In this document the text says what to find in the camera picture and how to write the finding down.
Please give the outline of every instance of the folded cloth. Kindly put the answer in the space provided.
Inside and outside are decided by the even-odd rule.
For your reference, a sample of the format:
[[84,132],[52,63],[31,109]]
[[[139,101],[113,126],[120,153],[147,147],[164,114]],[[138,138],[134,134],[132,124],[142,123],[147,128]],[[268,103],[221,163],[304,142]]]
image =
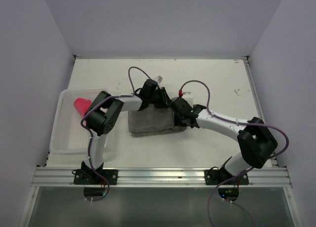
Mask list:
[[133,137],[150,136],[184,131],[186,127],[174,126],[170,108],[157,109],[149,105],[142,111],[128,112],[128,130]]

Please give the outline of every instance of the robotic arm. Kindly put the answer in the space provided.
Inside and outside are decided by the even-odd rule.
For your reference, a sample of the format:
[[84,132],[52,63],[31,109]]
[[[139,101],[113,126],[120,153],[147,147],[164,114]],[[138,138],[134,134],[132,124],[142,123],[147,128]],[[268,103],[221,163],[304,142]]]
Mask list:
[[[111,96],[102,91],[88,108],[89,112],[105,98]],[[146,80],[138,94],[131,97],[110,98],[86,118],[86,126],[93,130],[94,138],[90,148],[90,157],[81,164],[81,171],[76,171],[74,184],[87,184],[78,180],[89,180],[90,184],[99,184],[100,179],[91,171],[89,158],[97,172],[103,168],[103,149],[107,134],[113,129],[120,112],[141,111],[149,104],[157,108],[170,107],[174,112],[175,125],[190,126],[191,128],[210,129],[228,136],[239,143],[240,153],[230,157],[219,170],[210,170],[209,174],[216,183],[231,178],[250,167],[262,168],[265,162],[277,147],[277,142],[266,127],[240,125],[239,123],[263,123],[257,117],[250,121],[231,118],[225,115],[220,117],[236,121],[236,124],[216,119],[207,111],[205,106],[191,105],[184,99],[185,96],[170,100],[164,87],[160,88],[158,82]]]

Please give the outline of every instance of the gray cloth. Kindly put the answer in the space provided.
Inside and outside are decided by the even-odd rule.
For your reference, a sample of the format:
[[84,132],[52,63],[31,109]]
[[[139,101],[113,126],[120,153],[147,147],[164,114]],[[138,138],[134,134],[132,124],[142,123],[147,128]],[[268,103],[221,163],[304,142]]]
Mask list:
[[133,137],[167,134],[184,131],[186,127],[174,126],[170,108],[156,109],[149,105],[142,111],[128,112],[128,130]]

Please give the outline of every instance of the metal frame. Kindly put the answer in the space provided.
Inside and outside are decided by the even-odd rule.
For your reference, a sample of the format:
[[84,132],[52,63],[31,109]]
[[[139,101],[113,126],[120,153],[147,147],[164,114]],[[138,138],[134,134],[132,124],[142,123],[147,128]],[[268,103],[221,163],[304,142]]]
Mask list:
[[[241,57],[244,62],[250,87],[259,117],[264,120],[258,94],[251,75],[248,57]],[[278,168],[277,160],[271,160],[273,168],[254,169],[248,173],[250,184],[243,188],[283,188],[294,226],[303,226],[296,203],[294,201],[290,178],[286,168]],[[20,221],[20,227],[29,224],[39,187],[83,187],[74,185],[72,170],[78,167],[37,167],[32,187]],[[204,170],[208,168],[116,168],[118,184],[112,187],[159,187],[159,188],[214,188],[207,186]]]

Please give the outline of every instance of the red object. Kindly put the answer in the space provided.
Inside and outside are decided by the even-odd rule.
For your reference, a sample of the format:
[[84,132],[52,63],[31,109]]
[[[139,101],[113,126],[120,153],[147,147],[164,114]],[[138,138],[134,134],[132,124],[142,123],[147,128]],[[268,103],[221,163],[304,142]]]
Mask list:
[[85,112],[88,110],[88,108],[91,106],[92,102],[90,100],[86,100],[84,98],[77,98],[74,101],[75,109],[78,111],[78,113],[84,117]]

